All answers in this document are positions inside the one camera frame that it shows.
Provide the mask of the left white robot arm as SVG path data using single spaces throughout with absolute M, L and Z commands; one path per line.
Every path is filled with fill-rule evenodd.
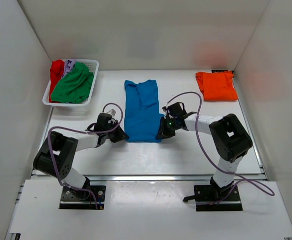
M 69 129 L 72 136 L 65 136 L 53 127 L 33 161 L 33 168 L 57 178 L 63 186 L 72 189 L 79 199 L 90 195 L 89 179 L 72 167 L 76 152 L 102 146 L 107 140 L 112 143 L 128 140 L 129 136 L 120 127 L 114 114 L 100 113 L 97 122 L 85 131 Z

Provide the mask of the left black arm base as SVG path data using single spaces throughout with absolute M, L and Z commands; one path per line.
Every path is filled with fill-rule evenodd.
M 59 209 L 62 210 L 104 210 L 106 185 L 90 186 L 90 191 L 94 193 L 95 198 L 90 192 L 77 191 L 64 186 L 61 192 Z

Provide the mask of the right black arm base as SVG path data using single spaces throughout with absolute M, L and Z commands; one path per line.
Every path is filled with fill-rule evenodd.
M 197 212 L 239 212 L 243 210 L 238 187 L 231 183 L 225 189 L 216 184 L 194 185 L 194 194 L 183 198 L 195 201 Z

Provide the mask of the blue t shirt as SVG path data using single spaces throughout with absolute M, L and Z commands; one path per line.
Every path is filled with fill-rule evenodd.
M 130 143 L 159 143 L 156 135 L 163 116 L 159 112 L 158 86 L 155 80 L 124 82 L 126 94 L 124 131 Z

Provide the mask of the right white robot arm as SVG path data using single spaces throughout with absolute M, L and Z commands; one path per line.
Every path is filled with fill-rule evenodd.
M 164 106 L 163 111 L 165 114 L 160 119 L 156 139 L 172 138 L 179 129 L 212 137 L 220 159 L 210 180 L 210 196 L 215 200 L 222 200 L 234 182 L 240 161 L 253 146 L 251 137 L 232 113 L 216 117 L 194 111 L 186 112 L 182 102 Z

